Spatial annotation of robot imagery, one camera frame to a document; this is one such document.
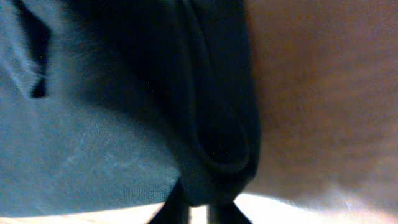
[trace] garment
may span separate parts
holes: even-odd
[[[248,222],[233,200],[260,127],[241,1],[0,3],[0,216],[166,201],[152,223],[199,205]]]

